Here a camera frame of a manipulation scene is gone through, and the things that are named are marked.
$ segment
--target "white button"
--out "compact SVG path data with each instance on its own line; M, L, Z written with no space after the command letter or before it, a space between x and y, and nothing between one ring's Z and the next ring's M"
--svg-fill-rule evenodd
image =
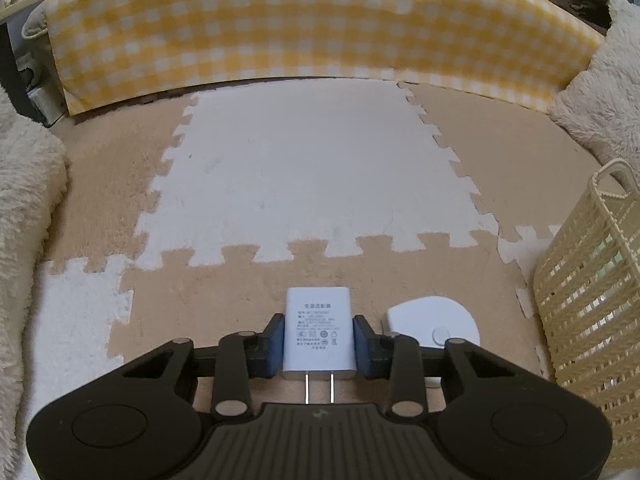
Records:
M446 326L437 326L433 329L433 342L438 346L444 346L444 343L449 339L449 330Z

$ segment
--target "plastic basket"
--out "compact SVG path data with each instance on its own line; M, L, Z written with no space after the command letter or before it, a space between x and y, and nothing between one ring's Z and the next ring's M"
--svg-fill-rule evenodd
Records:
M600 188L615 172L623 195ZM615 470L640 466L639 235L638 183L612 160L589 180L533 281L556 381L609 419Z

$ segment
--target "yellow and white tablecloth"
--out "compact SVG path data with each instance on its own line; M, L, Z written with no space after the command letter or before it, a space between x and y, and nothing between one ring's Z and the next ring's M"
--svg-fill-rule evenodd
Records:
M603 37L546 0L48 0L69 111L263 77L427 82L546 111Z

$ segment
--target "fluffy fur fabric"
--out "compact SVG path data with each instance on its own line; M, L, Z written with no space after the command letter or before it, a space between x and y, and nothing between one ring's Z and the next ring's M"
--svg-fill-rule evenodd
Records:
M605 43L549 106L549 117L603 164L622 157L640 176L640 7L609 0Z
M62 142L18 115L0 88L0 480L15 463L22 396L22 330L33 267L65 189Z

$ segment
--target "charger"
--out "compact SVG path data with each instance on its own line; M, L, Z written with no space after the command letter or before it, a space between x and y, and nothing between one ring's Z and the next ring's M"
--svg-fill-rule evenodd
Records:
M287 291L285 314L285 379L305 380L309 402L309 379L349 379L356 373L351 298L345 286L300 286Z

